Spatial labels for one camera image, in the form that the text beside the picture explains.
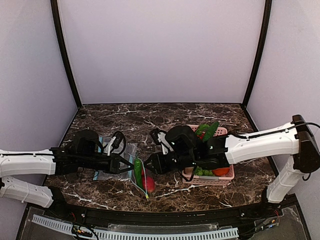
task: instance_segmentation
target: white panel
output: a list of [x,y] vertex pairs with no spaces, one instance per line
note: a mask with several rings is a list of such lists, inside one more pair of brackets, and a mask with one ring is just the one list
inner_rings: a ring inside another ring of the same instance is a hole
[[[76,113],[50,0],[0,0],[0,149],[57,146]],[[43,175],[19,176],[41,184]],[[25,204],[0,199],[0,239],[16,238]]]
[[242,102],[264,1],[59,4],[84,103]]
[[[273,128],[301,114],[320,123],[320,2],[273,1],[270,25],[256,84],[248,110],[260,130]],[[282,169],[288,156],[276,157]],[[308,182],[300,181],[297,194],[311,238],[320,239],[320,170]]]

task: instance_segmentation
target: green vegetable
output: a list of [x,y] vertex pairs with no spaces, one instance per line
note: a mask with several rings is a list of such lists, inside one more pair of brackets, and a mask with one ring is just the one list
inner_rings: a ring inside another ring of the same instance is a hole
[[143,189],[141,169],[142,169],[142,162],[140,161],[140,159],[136,157],[133,162],[134,177],[135,177],[136,184],[139,186],[139,188]]
[[195,135],[197,135],[197,136],[201,135],[207,128],[209,128],[208,124],[199,125],[195,131]]
[[206,141],[208,141],[208,139],[212,138],[215,135],[218,127],[219,127],[219,122],[217,122],[217,121],[215,123],[211,124],[211,126],[208,127],[207,130],[205,131],[205,134],[203,136],[202,141],[206,142]]
[[209,175],[209,171],[208,170],[203,170],[203,176],[208,176]]

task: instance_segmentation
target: marble table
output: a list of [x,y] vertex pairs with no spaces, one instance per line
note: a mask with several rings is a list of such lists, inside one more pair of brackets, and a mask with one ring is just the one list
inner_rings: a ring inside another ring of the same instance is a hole
[[[122,131],[128,143],[138,144],[138,156],[146,160],[159,152],[149,132],[153,128],[168,131],[175,125],[218,121],[229,132],[253,132],[239,104],[150,103],[92,104],[77,113],[63,144],[83,129],[111,136]],[[235,178],[226,187],[183,184],[177,172],[152,175],[156,190],[147,201],[129,181],[92,180],[95,172],[49,176],[46,186],[59,187],[70,204],[116,211],[190,212],[237,207],[260,201],[261,192],[275,178],[267,158],[234,165]]]

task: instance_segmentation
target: black pole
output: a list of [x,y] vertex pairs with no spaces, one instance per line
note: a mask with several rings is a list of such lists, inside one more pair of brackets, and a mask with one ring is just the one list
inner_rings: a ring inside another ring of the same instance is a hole
[[257,78],[259,65],[262,57],[262,53],[264,51],[265,41],[267,37],[267,31],[268,31],[268,25],[269,25],[269,19],[270,19],[270,13],[271,13],[271,5],[272,0],[265,0],[264,5],[264,12],[263,12],[263,19],[262,19],[262,25],[261,25],[261,31],[260,31],[260,37],[258,42],[258,47],[256,49],[255,58],[253,62],[253,67],[249,79],[248,86],[245,91],[244,99],[242,102],[242,105],[246,108],[248,106],[250,96],[252,93],[252,90],[254,89],[255,81]]
[[58,39],[58,44],[60,48],[60,54],[62,57],[64,69],[66,76],[69,81],[69,85],[72,91],[72,95],[74,98],[74,101],[76,103],[77,108],[79,109],[82,106],[80,96],[77,90],[76,82],[74,79],[74,75],[71,70],[68,54],[67,54],[67,48],[65,44],[65,39],[62,31],[62,26],[60,22],[60,15],[59,15],[59,8],[58,8],[58,1],[57,0],[51,0],[51,10],[52,10],[52,16],[53,16],[53,22],[55,27],[55,33],[56,37]]

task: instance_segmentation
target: red apple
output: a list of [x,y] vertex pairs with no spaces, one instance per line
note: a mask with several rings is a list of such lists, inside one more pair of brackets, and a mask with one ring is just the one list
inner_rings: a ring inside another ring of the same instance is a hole
[[146,180],[144,176],[142,177],[142,185],[143,185],[143,190],[146,189],[148,193],[153,193],[155,191],[155,188],[156,188],[155,181],[150,176],[147,176]]

